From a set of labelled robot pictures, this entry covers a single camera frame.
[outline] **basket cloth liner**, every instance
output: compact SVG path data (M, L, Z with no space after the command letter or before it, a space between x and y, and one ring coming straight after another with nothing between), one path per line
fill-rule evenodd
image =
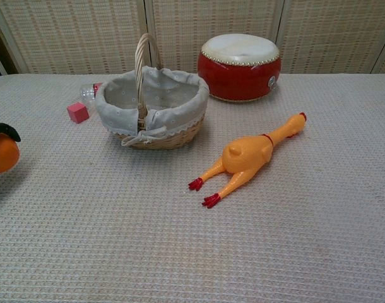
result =
M197 74L149 66L144 66L142 72L148 109L146 131L138 132L135 71L103 83L96 94L95 105L102 124L113 133L128 135L122 145L164 139L185 131L203 118L209 88Z

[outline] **drum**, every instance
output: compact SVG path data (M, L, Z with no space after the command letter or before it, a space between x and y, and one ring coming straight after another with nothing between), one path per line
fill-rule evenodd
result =
M280 51L270 40L241 33L209 39L198 57L198 75L210 94L247 102L268 94L281 71Z

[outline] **red cube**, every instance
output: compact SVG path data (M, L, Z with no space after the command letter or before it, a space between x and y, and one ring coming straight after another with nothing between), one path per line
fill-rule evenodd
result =
M77 102L67 107L69 117L76 123L83 122L89 118L89 113L84 104Z

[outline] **table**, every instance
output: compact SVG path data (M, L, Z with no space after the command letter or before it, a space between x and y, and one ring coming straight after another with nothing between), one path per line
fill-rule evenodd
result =
M115 75L0 77L22 141L0 175L0 302L385 302L385 74L283 74L210 99L194 141L133 150L66 106ZM187 184L222 147L304 111L304 132L208 210Z

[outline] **plastic bottle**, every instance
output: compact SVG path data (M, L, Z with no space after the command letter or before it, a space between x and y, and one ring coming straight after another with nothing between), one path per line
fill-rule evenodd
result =
M90 108L94 104L96 93L102 83L85 84L80 87L80 97L83 104Z

